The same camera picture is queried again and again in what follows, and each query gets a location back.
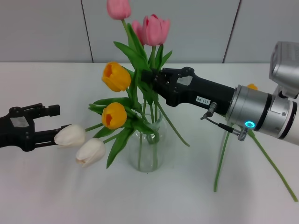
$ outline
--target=blue led light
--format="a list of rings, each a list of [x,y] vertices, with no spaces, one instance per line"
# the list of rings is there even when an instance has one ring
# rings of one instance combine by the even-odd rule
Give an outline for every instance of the blue led light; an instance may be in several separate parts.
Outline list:
[[[254,128],[256,125],[252,121],[246,121],[245,126],[249,128]]]

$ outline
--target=cable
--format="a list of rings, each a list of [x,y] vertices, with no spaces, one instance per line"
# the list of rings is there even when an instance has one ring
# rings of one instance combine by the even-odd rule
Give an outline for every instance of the cable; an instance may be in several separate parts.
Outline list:
[[[212,124],[217,125],[218,127],[222,128],[222,129],[228,131],[229,133],[233,133],[235,135],[238,135],[240,133],[238,130],[234,129],[233,127],[227,126],[227,125],[222,124],[222,123],[218,124],[218,123],[216,123],[215,121],[212,121],[209,118],[206,118],[206,120],[210,121]]]

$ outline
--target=yellow tulip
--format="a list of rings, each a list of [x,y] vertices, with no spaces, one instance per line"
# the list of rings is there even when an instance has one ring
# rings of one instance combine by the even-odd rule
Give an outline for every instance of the yellow tulip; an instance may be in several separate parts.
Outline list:
[[[125,124],[127,112],[125,107],[120,103],[109,104],[102,113],[102,123],[109,129],[116,129]]]
[[[247,85],[248,88],[253,89],[253,90],[257,90],[256,85],[254,85],[253,83]]]
[[[131,84],[131,76],[117,62],[109,62],[104,71],[102,81],[114,92],[125,91]]]

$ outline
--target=pink tulip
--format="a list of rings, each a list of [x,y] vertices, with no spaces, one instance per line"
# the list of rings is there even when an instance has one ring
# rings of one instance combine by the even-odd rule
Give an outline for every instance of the pink tulip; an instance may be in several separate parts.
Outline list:
[[[170,20],[162,20],[155,14],[144,17],[142,27],[143,42],[149,46],[164,44],[170,29]]]
[[[108,14],[115,20],[123,20],[131,15],[128,0],[107,0]]]
[[[156,15],[143,19],[142,36],[145,44],[156,46],[162,42],[162,27]]]
[[[140,43],[144,45],[143,37],[142,37],[142,26],[137,20],[134,20],[132,22],[132,29],[136,33],[138,39],[140,40]]]

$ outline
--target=tulip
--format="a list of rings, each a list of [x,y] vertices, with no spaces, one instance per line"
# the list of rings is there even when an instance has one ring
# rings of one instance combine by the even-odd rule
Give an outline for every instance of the tulip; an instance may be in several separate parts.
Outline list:
[[[142,36],[145,44],[156,46],[162,42],[162,27],[156,15],[143,19]]]
[[[137,20],[134,20],[132,22],[132,29],[136,33],[138,39],[140,40],[140,43],[142,45],[144,45],[144,41],[143,41],[143,37],[142,37],[142,26]]]
[[[248,87],[248,88],[250,88],[250,89],[257,90],[257,87],[256,87],[256,85],[254,85],[253,83],[251,83],[251,84],[247,85],[247,87]]]
[[[114,92],[125,91],[131,84],[131,76],[120,64],[109,62],[104,71],[102,81]]]
[[[116,129],[123,126],[126,120],[127,112],[125,107],[120,103],[111,103],[103,110],[102,123],[109,129]]]
[[[105,153],[105,144],[99,139],[93,138],[79,149],[76,154],[76,162],[85,168],[102,159]]]
[[[107,0],[107,11],[112,19],[124,20],[131,15],[129,0]]]
[[[145,16],[142,27],[143,43],[149,46],[164,44],[167,39],[169,29],[170,20],[162,20],[155,14],[151,15],[149,18]]]
[[[69,125],[54,137],[54,141],[61,147],[80,146],[85,142],[85,129],[79,125]]]

